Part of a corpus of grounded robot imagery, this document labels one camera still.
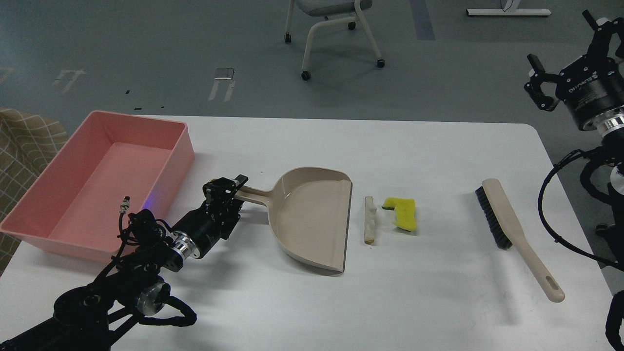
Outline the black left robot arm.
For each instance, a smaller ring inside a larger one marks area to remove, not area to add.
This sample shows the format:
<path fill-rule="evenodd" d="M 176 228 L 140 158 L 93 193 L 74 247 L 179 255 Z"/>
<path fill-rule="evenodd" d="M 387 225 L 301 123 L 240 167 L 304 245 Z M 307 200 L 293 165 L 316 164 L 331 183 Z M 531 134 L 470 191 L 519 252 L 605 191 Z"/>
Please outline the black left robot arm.
<path fill-rule="evenodd" d="M 149 209 L 120 207 L 121 245 L 111 262 L 82 287 L 63 293 L 48 320 L 4 341 L 3 351 L 109 351 L 136 325 L 187 327 L 194 310 L 170 293 L 162 269 L 177 273 L 188 258 L 203 258 L 240 220 L 235 195 L 248 178 L 217 178 L 203 186 L 204 202 L 175 225 Z"/>

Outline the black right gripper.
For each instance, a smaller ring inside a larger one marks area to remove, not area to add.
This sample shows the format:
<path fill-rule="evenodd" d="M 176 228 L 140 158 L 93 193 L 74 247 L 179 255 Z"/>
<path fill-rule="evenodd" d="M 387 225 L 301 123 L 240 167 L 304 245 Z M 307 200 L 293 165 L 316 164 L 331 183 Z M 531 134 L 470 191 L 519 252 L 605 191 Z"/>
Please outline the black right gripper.
<path fill-rule="evenodd" d="M 535 54 L 528 54 L 532 71 L 524 90 L 542 111 L 552 112 L 563 102 L 577 128 L 590 131 L 597 128 L 595 117 L 623 106 L 624 83 L 619 65 L 624 58 L 624 19 L 596 20 L 589 10 L 583 11 L 583 17 L 593 30 L 586 54 L 557 74 L 548 73 Z M 615 49 L 615 58 L 611 58 L 610 42 L 614 35 L 620 44 Z M 554 96 L 544 93 L 544 83 L 556 86 Z"/>

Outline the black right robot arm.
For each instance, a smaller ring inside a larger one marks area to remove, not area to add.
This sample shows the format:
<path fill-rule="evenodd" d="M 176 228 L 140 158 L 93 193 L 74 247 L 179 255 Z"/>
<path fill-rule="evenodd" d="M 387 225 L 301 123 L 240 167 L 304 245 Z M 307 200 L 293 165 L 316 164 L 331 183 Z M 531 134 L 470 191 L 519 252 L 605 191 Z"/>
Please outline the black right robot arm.
<path fill-rule="evenodd" d="M 600 144 L 586 151 L 573 150 L 553 165 L 539 191 L 538 213 L 555 242 L 590 258 L 610 273 L 623 273 L 623 18 L 597 19 L 588 10 L 582 16 L 592 31 L 586 52 L 557 73 L 548 73 L 539 58 L 529 54 L 532 69 L 524 89 L 542 111 L 564 105 L 577 129 L 597 132 Z M 579 159 L 585 161 L 580 186 L 599 207 L 600 214 L 611 214 L 610 223 L 597 224 L 594 229 L 608 247 L 608 257 L 565 240 L 544 214 L 546 187 L 559 171 Z"/>

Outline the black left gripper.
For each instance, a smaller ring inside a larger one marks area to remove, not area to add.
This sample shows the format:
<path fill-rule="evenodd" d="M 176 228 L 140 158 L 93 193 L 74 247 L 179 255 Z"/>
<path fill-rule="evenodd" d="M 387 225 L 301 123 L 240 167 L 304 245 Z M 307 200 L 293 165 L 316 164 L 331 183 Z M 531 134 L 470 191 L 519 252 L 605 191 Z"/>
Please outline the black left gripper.
<path fill-rule="evenodd" d="M 239 192 L 248 177 L 216 178 L 203 186 L 205 200 L 173 227 L 172 249 L 181 258 L 203 258 L 221 239 L 227 240 L 239 222 L 244 198 Z"/>

